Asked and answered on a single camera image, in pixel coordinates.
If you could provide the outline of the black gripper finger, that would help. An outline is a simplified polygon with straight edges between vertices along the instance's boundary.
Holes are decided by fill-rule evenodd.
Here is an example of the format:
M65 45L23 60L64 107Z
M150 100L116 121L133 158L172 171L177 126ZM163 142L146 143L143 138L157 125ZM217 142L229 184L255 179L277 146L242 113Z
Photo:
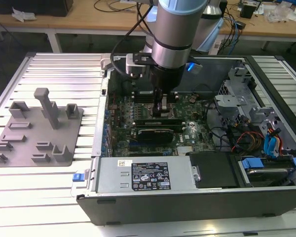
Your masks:
M162 117L168 113L167 94L159 88L155 88L153 92L153 116Z

